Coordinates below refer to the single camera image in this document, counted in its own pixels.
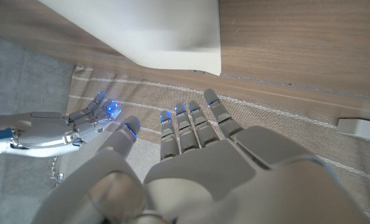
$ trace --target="beige placemat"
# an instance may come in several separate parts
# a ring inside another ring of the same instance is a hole
[[[74,71],[67,112],[86,107],[102,90],[107,92],[106,98],[117,100],[123,108],[123,112],[116,119],[117,122],[129,115],[135,115],[141,121],[138,142],[128,158],[140,178],[143,178],[148,169],[159,160],[159,114],[162,110],[173,111],[178,102],[187,104],[191,100],[196,100],[207,118],[214,121],[201,90],[154,83],[131,78],[125,74],[99,72],[82,67],[77,67]],[[370,216],[370,141],[336,133],[338,121],[336,118],[229,96],[220,98],[243,127],[269,128],[319,155],[338,173],[346,190]],[[108,131],[116,127],[117,124],[113,123]],[[109,132],[101,134],[94,142],[82,147],[81,151],[59,157],[59,172],[70,174],[93,155],[108,135]]]

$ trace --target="wooden surface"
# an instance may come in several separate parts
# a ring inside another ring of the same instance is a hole
[[[0,1],[0,37],[72,63],[370,119],[370,2],[220,1],[222,76],[144,68],[35,0]]]

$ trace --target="white robotic hand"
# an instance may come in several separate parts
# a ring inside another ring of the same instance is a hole
[[[62,116],[57,112],[31,112],[0,116],[0,154],[52,157],[77,151],[121,113],[113,99],[102,104],[105,92],[82,110]]]

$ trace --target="mechanical arm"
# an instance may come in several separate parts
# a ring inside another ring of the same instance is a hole
[[[102,132],[121,112],[105,92],[82,110],[62,116],[56,112],[32,112],[0,116],[0,154],[51,157],[77,151]]]
[[[368,222],[310,151],[268,129],[244,129],[214,91],[204,96],[225,139],[195,101],[189,111],[176,105],[178,133],[163,111],[161,162],[141,183],[125,161],[140,130],[131,116],[49,195],[33,223]]]

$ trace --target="blue led light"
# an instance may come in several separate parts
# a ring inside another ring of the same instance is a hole
[[[130,130],[131,134],[134,135],[134,137],[136,138],[136,134],[133,132],[133,130],[131,130],[131,128],[129,127],[128,124],[125,124],[125,126],[127,126],[127,128]]]
[[[217,98],[217,99],[213,100],[213,102],[210,102],[210,103],[209,103],[209,105],[211,105],[211,104],[212,104],[212,103],[214,103],[215,101],[219,101],[219,100],[220,100],[220,99],[218,99],[218,98]]]

